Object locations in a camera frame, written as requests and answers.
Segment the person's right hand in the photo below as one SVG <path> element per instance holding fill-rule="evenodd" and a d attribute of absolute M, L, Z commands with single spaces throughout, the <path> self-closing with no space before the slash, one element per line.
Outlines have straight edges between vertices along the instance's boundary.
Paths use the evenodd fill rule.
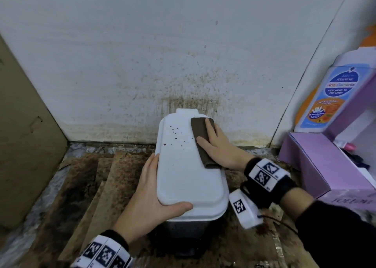
<path fill-rule="evenodd" d="M 213 161 L 224 168 L 244 172 L 249 161 L 254 159 L 255 156 L 231 144 L 227 137 L 226 142 L 221 142 L 209 118 L 205 120 L 205 123 L 209 135 L 209 142 L 215 146 L 215 155 L 211 157 Z"/>

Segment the person's left hand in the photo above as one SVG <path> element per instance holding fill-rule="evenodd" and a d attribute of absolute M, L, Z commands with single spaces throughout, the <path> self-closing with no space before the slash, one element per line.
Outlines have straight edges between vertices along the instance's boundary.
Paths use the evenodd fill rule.
<path fill-rule="evenodd" d="M 157 198 L 159 154 L 153 153 L 143 166 L 137 189 L 113 226 L 130 245 L 167 220 L 159 220 L 162 205 Z"/>

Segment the brown cleaning cloth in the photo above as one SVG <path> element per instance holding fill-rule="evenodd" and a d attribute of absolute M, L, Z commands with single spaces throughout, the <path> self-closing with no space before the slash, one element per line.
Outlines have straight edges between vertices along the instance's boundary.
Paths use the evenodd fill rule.
<path fill-rule="evenodd" d="M 207 152 L 199 146 L 197 142 L 197 137 L 202 137 L 209 142 L 209 135 L 205 123 L 206 117 L 193 117 L 191 118 L 191 129 L 196 142 L 196 147 L 201 159 L 201 162 L 205 169 L 221 169 L 222 167 L 217 164 L 213 159 L 207 154 Z"/>

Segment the white-lidded dark trash bin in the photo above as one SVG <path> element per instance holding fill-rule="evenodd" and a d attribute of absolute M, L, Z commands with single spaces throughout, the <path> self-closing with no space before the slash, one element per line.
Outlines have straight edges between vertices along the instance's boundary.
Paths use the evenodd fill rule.
<path fill-rule="evenodd" d="M 190 202 L 193 209 L 158 225 L 149 235 L 157 253 L 200 258 L 218 232 L 228 208 L 229 187 L 223 169 L 205 169 L 191 129 L 191 118 L 206 117 L 198 109 L 176 109 L 165 116 L 155 153 L 157 198 L 163 205 Z"/>

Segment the person's right forearm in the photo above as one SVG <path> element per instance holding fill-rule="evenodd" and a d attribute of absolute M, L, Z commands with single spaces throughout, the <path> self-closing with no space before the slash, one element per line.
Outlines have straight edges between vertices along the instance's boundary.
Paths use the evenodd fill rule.
<path fill-rule="evenodd" d="M 320 268 L 376 268 L 376 227 L 354 211 L 318 201 L 301 188 L 288 191 L 280 207 Z"/>

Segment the stained brown cardboard sheet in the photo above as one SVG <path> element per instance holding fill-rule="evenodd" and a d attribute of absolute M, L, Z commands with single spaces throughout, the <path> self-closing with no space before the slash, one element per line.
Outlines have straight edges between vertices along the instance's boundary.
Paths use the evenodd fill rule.
<path fill-rule="evenodd" d="M 64 247 L 63 251 L 58 257 L 58 261 L 71 263 L 78 256 L 79 252 L 82 250 L 83 243 L 88 231 L 88 228 L 92 222 L 93 215 L 98 206 L 99 199 L 104 190 L 106 181 L 102 181 L 95 196 L 93 197 L 90 205 L 88 206 L 86 212 L 84 213 L 81 221 L 70 237 L 67 245 Z"/>
<path fill-rule="evenodd" d="M 104 190 L 89 225 L 81 251 L 100 233 L 111 229 L 134 194 L 150 153 L 118 151 L 110 168 Z"/>

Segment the right wristband with marker tiles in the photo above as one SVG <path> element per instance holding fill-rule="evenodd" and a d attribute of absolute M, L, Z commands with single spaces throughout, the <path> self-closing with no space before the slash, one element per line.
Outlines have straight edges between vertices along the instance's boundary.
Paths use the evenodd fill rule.
<path fill-rule="evenodd" d="M 244 175 L 247 180 L 240 190 L 259 209 L 268 209 L 272 203 L 280 204 L 287 192 L 298 187 L 286 170 L 266 158 L 249 160 Z"/>

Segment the wristband with marker tiles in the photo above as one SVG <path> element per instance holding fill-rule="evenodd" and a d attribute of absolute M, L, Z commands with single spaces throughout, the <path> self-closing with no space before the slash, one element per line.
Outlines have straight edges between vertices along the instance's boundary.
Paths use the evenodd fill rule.
<path fill-rule="evenodd" d="M 249 160 L 244 175 L 247 180 L 240 190 L 259 209 L 268 209 L 272 203 L 280 204 L 287 192 L 298 187 L 286 170 L 266 158 Z"/>
<path fill-rule="evenodd" d="M 92 239 L 70 268 L 130 268 L 133 261 L 125 239 L 106 230 Z"/>

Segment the left wristband with marker tiles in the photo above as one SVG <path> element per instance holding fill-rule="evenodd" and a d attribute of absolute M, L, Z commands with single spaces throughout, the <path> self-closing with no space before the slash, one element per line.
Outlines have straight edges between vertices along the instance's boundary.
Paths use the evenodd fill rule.
<path fill-rule="evenodd" d="M 92 239 L 70 268 L 130 268 L 133 261 L 125 239 L 106 230 Z"/>

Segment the orange plastic bottle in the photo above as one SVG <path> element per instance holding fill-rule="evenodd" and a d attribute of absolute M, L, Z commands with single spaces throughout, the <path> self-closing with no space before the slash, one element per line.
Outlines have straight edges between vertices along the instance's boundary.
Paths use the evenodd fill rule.
<path fill-rule="evenodd" d="M 376 47 L 376 24 L 368 27 L 366 29 L 368 32 L 369 32 L 369 35 L 367 37 L 365 37 L 361 43 L 359 44 L 359 48 L 364 48 L 364 47 Z M 304 112 L 306 111 L 306 109 L 309 107 L 310 103 L 312 102 L 312 100 L 314 99 L 314 96 L 319 88 L 319 86 L 321 85 L 321 83 L 319 83 L 313 90 L 312 92 L 307 96 L 307 98 L 305 99 L 305 101 L 301 104 L 297 114 L 296 114 L 296 118 L 295 118 L 295 121 L 294 121 L 294 125 L 296 126 L 298 124 L 298 122 L 300 121 L 300 119 L 303 117 L 304 115 Z"/>

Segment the purple cardboard box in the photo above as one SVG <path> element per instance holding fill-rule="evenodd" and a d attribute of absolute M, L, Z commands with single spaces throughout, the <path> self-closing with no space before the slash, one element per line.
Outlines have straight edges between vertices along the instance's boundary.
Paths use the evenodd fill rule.
<path fill-rule="evenodd" d="M 351 142 L 358 168 L 334 140 Z M 376 213 L 376 74 L 323 133 L 288 133 L 278 159 L 301 172 L 302 186 L 328 204 Z"/>

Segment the white bottle with blue label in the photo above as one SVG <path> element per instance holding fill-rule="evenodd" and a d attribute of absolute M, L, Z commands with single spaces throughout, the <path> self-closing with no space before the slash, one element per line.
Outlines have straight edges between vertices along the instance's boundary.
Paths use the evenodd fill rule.
<path fill-rule="evenodd" d="M 376 47 L 338 55 L 294 132 L 323 133 L 375 73 Z"/>

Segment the pink small item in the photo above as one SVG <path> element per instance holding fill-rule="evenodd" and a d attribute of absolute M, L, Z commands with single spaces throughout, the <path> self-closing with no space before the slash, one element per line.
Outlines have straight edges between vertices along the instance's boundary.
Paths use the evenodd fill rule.
<path fill-rule="evenodd" d="M 353 152 L 356 149 L 356 146 L 353 143 L 342 141 L 342 140 L 337 140 L 336 139 L 336 140 L 333 141 L 333 144 L 336 147 L 338 147 L 340 149 L 343 149 L 345 151 L 348 151 L 348 152 Z"/>

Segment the dark small item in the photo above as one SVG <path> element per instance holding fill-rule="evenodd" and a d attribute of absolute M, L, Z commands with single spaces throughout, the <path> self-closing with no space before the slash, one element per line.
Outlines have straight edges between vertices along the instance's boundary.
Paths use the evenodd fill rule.
<path fill-rule="evenodd" d="M 370 169 L 370 165 L 365 164 L 363 158 L 358 155 L 353 155 L 347 151 L 344 151 L 345 155 L 356 165 L 358 168 L 364 168 L 366 170 Z"/>

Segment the large upright cardboard panel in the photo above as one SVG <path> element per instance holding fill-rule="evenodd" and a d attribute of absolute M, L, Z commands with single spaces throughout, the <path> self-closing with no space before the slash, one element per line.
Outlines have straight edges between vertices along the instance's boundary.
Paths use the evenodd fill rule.
<path fill-rule="evenodd" d="M 68 140 L 0 34 L 0 228 L 21 225 Z"/>

